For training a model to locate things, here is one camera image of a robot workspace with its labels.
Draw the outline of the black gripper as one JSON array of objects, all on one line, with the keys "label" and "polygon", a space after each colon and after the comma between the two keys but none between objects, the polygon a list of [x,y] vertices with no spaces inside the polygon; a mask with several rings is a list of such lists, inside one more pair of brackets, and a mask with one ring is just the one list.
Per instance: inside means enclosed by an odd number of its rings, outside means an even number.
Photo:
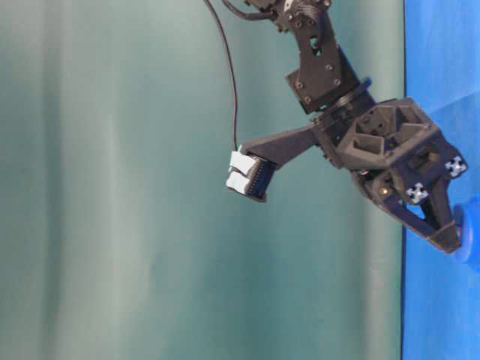
[{"label": "black gripper", "polygon": [[[438,250],[460,248],[447,190],[467,162],[412,98],[377,103],[359,115],[341,108],[313,123],[325,157],[348,169],[366,197]],[[423,217],[400,198],[420,206]]]}]

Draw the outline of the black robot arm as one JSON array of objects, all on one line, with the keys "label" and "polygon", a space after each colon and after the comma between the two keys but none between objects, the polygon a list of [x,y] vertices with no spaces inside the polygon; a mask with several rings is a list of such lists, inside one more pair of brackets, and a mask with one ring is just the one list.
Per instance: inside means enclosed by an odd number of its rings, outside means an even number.
[{"label": "black robot arm", "polygon": [[259,14],[292,32],[300,66],[287,81],[311,124],[246,142],[233,154],[228,187],[266,200],[275,171],[309,148],[350,172],[361,193],[405,227],[450,254],[461,246],[449,205],[461,153],[410,98],[376,102],[338,45],[328,1],[255,1]]}]

